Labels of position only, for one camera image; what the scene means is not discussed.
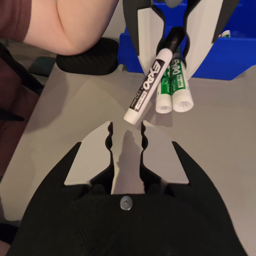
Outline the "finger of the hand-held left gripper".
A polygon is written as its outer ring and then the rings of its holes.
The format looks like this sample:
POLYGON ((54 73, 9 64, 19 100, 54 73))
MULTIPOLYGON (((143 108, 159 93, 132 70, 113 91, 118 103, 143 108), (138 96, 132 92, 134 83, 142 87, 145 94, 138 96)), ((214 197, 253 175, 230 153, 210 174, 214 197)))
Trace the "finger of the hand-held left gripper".
POLYGON ((186 44, 183 61, 187 78, 191 78, 213 46, 223 0, 187 1, 184 14, 186 44))
POLYGON ((165 17, 155 5, 138 10, 138 59, 146 75, 157 55, 157 49, 164 37, 165 17))

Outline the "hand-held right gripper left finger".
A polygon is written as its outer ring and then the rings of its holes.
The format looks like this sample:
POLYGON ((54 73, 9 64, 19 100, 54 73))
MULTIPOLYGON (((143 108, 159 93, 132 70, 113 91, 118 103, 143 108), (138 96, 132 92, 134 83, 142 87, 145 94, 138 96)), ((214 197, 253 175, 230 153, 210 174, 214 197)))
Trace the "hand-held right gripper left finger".
POLYGON ((101 184, 111 194, 114 179, 113 122, 107 121, 81 142, 64 184, 101 184))

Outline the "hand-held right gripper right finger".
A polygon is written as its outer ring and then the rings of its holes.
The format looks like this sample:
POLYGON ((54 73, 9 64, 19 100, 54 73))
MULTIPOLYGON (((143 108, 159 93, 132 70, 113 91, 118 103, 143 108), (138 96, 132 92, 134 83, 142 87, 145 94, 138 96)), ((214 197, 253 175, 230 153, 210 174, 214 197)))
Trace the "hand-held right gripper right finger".
POLYGON ((189 180, 172 139, 147 121, 141 122, 142 152, 139 176, 145 193, 157 187, 163 193, 168 185, 188 185, 189 180))

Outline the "blue plastic bin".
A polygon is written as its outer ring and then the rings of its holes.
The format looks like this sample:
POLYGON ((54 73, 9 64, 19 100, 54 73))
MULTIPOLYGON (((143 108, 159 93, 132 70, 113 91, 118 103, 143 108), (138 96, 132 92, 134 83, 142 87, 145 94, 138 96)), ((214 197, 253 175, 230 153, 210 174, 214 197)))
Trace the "blue plastic bin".
MULTIPOLYGON (((163 40, 171 28, 183 25, 188 1, 169 8, 164 2, 154 1, 165 16, 163 40)), ((205 60, 192 75, 194 78, 232 80, 255 66, 255 1, 239 1, 222 32, 229 30, 229 39, 217 39, 205 60)), ((128 72, 143 73, 128 28, 119 37, 118 61, 128 72)))

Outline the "black dry erase marker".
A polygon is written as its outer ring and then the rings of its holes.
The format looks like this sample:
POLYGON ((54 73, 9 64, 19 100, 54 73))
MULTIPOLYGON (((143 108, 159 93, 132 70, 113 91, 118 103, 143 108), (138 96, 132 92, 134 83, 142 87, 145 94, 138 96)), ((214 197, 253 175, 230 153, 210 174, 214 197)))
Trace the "black dry erase marker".
POLYGON ((125 121, 133 125, 137 123, 184 37, 183 27, 177 26, 170 30, 123 118, 125 121))

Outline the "person's left forearm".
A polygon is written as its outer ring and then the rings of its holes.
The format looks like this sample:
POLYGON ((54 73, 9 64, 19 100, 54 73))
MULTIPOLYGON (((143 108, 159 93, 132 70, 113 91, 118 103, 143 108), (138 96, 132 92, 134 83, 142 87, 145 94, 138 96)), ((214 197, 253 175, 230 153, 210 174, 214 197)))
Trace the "person's left forearm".
POLYGON ((118 0, 35 0, 24 43, 59 55, 89 50, 105 33, 118 0))

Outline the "person's maroon clothing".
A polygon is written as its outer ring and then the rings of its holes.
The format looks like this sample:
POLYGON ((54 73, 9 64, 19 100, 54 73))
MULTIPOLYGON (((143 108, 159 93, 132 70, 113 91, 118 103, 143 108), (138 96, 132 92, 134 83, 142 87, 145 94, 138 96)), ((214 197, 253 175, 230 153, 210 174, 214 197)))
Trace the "person's maroon clothing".
MULTIPOLYGON (((28 32, 31 1, 1 1, 1 38, 22 42, 28 32)), ((15 149, 39 100, 39 96, 21 84, 16 73, 1 59, 1 110, 24 118, 1 120, 0 175, 4 176, 15 149)))

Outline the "black chair frame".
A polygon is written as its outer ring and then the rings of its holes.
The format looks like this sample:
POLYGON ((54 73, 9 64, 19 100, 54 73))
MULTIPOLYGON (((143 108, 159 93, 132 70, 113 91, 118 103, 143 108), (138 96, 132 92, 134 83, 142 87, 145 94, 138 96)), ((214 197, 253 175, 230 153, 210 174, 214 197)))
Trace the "black chair frame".
POLYGON ((9 50, 2 43, 0 43, 0 58, 16 73, 24 87, 38 96, 41 95, 44 86, 12 57, 9 50))

